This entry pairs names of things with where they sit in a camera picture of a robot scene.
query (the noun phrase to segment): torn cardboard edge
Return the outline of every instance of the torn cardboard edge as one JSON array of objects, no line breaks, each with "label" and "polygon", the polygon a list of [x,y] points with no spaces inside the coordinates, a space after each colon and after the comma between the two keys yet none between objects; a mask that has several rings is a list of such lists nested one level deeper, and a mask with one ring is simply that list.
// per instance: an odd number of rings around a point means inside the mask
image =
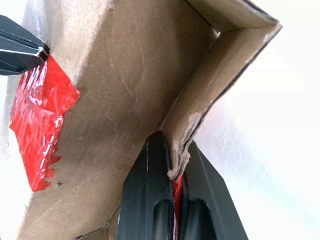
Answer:
[{"label": "torn cardboard edge", "polygon": [[[235,1],[239,6],[232,9],[229,9],[228,1],[222,0],[188,2],[221,34],[186,82],[161,124],[170,147],[172,169],[167,175],[171,180],[185,171],[190,158],[189,145],[210,108],[282,28],[276,19],[249,1]],[[224,24],[214,19],[217,6],[220,13],[231,12]],[[234,15],[238,10],[242,21]]]}]

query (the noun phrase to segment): cardboard box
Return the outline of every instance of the cardboard box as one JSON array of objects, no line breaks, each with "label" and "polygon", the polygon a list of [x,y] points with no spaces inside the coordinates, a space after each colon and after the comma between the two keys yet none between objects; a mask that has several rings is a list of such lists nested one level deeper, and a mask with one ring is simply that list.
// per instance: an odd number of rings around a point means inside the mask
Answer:
[{"label": "cardboard box", "polygon": [[210,107],[281,29],[246,0],[30,0],[22,25],[48,41],[81,97],[21,240],[71,240],[109,223],[114,239],[122,184],[146,137],[164,130],[176,178]]}]

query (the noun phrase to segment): red tape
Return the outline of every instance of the red tape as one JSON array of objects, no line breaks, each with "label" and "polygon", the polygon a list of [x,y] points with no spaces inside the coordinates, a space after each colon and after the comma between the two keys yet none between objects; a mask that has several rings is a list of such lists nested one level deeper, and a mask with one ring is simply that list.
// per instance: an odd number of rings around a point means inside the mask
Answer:
[{"label": "red tape", "polygon": [[179,239],[180,232],[180,209],[181,209],[181,197],[182,197],[182,176],[177,180],[172,181],[173,186],[173,200],[174,200],[174,223],[172,231],[172,240]]},{"label": "red tape", "polygon": [[19,144],[32,191],[51,185],[49,166],[60,160],[59,134],[64,114],[76,103],[80,92],[50,55],[45,63],[25,72],[11,110],[10,128]]}]

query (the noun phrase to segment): white background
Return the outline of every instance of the white background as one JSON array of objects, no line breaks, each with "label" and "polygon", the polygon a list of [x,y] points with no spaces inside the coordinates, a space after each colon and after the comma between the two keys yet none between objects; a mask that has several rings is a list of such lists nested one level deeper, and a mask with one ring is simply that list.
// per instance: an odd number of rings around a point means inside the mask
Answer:
[{"label": "white background", "polygon": [[[5,2],[0,14],[20,23],[25,0]],[[250,240],[320,240],[320,1],[253,2],[284,28],[213,106],[195,140],[224,177]],[[0,122],[6,86],[0,77]],[[5,137],[0,132],[0,142]],[[11,149],[0,152],[1,240],[15,239],[31,196],[10,138]]]}]

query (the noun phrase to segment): cardboard edge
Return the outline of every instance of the cardboard edge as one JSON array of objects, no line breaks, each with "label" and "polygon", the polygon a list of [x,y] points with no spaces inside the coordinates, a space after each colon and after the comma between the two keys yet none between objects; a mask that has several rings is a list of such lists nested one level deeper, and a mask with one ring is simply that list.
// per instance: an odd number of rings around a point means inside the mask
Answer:
[{"label": "cardboard edge", "polygon": [[[260,49],[251,57],[251,59],[241,68],[241,70],[238,72],[238,74],[230,81],[230,83],[221,91],[221,93],[216,97],[208,107],[198,115],[200,116],[190,116],[189,118],[189,126],[190,129],[185,130],[184,139],[182,140],[182,145],[177,145],[177,141],[172,140],[170,142],[170,153],[171,153],[171,162],[172,162],[172,169],[168,171],[167,175],[171,180],[177,179],[179,176],[183,174],[185,171],[185,168],[189,162],[190,154],[188,152],[189,145],[192,143],[193,138],[195,134],[197,133],[199,127],[201,126],[202,122],[204,121],[204,118],[208,114],[211,107],[215,104],[215,102],[220,99],[239,79],[239,77],[243,74],[243,72],[254,62],[254,60],[257,58],[257,56],[265,49],[265,47],[270,43],[270,41],[280,32],[282,29],[282,25],[279,23],[279,21],[276,20],[273,31],[270,31],[269,38],[264,42],[264,44],[260,47]],[[179,97],[181,95],[179,94],[178,98],[176,99],[176,102],[174,105],[172,105],[172,108],[176,105],[176,103],[179,101]],[[162,124],[162,128],[166,128],[165,125],[167,123],[164,122]]]},{"label": "cardboard edge", "polygon": [[272,26],[277,19],[250,0],[186,0],[196,12],[221,33]]}]

